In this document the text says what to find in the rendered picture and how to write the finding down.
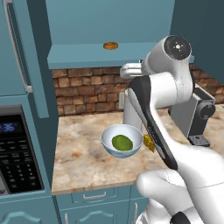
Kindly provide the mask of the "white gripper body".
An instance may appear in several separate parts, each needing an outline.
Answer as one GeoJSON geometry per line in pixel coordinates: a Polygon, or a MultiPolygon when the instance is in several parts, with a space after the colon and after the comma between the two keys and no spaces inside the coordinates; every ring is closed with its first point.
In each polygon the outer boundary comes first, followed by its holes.
{"type": "Polygon", "coordinates": [[[127,63],[120,68],[120,77],[123,79],[134,79],[142,75],[142,65],[140,63],[127,63]]]}

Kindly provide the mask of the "green salad lump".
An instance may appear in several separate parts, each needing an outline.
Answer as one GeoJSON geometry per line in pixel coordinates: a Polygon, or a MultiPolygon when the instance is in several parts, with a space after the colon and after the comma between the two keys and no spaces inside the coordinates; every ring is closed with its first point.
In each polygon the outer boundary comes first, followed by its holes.
{"type": "Polygon", "coordinates": [[[112,145],[118,151],[131,151],[133,149],[133,142],[124,135],[114,136],[112,145]]]}

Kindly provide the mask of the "yellow cheese wedge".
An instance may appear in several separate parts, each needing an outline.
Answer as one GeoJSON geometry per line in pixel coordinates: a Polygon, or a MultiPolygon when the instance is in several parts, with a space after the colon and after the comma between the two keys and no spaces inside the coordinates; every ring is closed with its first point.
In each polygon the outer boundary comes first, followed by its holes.
{"type": "Polygon", "coordinates": [[[146,147],[148,147],[150,151],[152,151],[152,152],[156,151],[154,142],[149,135],[144,135],[143,136],[143,144],[146,147]]]}

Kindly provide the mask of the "white salad bowl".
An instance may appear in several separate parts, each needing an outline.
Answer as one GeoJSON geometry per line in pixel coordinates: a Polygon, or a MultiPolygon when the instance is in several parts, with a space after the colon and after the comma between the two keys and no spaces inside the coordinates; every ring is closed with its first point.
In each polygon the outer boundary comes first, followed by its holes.
{"type": "Polygon", "coordinates": [[[143,144],[142,132],[137,128],[130,126],[128,124],[116,124],[107,127],[101,133],[101,143],[104,149],[116,158],[128,158],[138,152],[143,144]],[[117,135],[124,135],[128,137],[133,142],[132,150],[116,150],[112,145],[112,138],[117,135]]]}

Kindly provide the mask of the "teal tall cabinet door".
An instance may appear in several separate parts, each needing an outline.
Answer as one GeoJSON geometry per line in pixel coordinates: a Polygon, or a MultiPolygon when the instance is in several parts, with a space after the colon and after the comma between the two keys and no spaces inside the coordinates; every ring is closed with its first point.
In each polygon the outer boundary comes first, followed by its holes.
{"type": "Polygon", "coordinates": [[[0,96],[25,95],[26,93],[11,43],[4,1],[0,0],[0,96]]]}

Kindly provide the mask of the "teal arched base cabinet door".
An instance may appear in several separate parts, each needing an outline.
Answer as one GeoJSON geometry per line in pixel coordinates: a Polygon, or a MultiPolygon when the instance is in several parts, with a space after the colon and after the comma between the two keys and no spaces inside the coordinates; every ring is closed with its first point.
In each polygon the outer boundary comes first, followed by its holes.
{"type": "Polygon", "coordinates": [[[139,216],[147,206],[147,198],[132,199],[129,203],[129,221],[128,224],[132,224],[134,219],[134,214],[139,216]],[[137,204],[137,213],[135,213],[135,204],[137,204]]]}
{"type": "Polygon", "coordinates": [[[61,209],[59,214],[62,224],[66,224],[65,213],[68,213],[69,224],[127,224],[129,202],[122,200],[94,206],[61,209]]]}

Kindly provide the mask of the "orange round bagel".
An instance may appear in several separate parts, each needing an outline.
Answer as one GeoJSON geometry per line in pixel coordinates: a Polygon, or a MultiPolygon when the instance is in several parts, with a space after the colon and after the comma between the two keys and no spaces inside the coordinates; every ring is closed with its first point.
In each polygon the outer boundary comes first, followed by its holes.
{"type": "Polygon", "coordinates": [[[103,44],[103,48],[107,50],[115,50],[118,47],[116,42],[106,42],[103,44]]]}

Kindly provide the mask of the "teal drawer front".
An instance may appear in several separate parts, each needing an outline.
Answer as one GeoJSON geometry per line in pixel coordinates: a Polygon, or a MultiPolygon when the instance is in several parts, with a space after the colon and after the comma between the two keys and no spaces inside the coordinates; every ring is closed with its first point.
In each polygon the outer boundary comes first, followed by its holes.
{"type": "Polygon", "coordinates": [[[137,190],[137,186],[136,185],[132,185],[130,188],[130,197],[132,199],[137,199],[139,198],[139,192],[137,190]]]}
{"type": "Polygon", "coordinates": [[[115,188],[106,188],[106,189],[98,189],[98,190],[93,190],[93,191],[85,191],[85,192],[76,192],[73,193],[73,203],[75,204],[87,204],[87,203],[94,203],[96,201],[101,201],[101,200],[107,200],[111,197],[113,197],[115,194],[115,188]],[[87,196],[93,196],[93,195],[98,195],[98,194],[103,194],[104,192],[107,193],[106,197],[101,198],[101,199],[91,199],[91,200],[85,200],[83,199],[83,194],[86,194],[87,196]]]}

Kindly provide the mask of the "black microwave oven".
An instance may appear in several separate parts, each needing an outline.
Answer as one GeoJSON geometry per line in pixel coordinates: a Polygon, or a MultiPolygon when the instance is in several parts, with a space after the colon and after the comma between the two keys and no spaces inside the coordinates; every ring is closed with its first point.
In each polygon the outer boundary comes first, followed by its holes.
{"type": "Polygon", "coordinates": [[[0,106],[0,195],[44,190],[21,105],[0,106]]]}

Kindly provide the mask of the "white wall socket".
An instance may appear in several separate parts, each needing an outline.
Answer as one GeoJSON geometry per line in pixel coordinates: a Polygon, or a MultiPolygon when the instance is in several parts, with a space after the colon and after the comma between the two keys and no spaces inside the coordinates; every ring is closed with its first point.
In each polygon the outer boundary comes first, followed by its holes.
{"type": "Polygon", "coordinates": [[[119,93],[119,109],[124,109],[124,92],[119,93]]]}

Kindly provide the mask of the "teal wall cabinet with shelf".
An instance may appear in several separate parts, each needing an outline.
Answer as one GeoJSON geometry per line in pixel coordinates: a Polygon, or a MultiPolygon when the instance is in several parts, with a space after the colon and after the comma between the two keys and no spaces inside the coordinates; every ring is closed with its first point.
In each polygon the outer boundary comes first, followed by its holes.
{"type": "Polygon", "coordinates": [[[51,69],[134,63],[170,34],[175,0],[46,0],[51,69]],[[103,48],[116,42],[115,50],[103,48]]]}

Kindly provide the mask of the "dark teal wall cabinet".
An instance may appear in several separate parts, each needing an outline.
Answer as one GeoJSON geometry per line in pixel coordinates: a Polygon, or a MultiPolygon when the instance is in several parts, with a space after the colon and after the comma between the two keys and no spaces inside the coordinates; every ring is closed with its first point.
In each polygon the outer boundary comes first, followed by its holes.
{"type": "Polygon", "coordinates": [[[171,34],[187,39],[196,65],[224,84],[224,0],[175,0],[171,34]]]}

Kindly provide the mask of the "teal wall cabinet door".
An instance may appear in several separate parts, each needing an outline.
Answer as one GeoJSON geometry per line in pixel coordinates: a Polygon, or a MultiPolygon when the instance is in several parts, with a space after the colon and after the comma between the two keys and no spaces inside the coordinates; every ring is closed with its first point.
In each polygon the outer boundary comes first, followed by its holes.
{"type": "Polygon", "coordinates": [[[47,54],[51,44],[46,15],[45,0],[27,0],[31,23],[30,66],[31,85],[38,116],[49,116],[46,102],[46,72],[48,71],[47,54]]]}

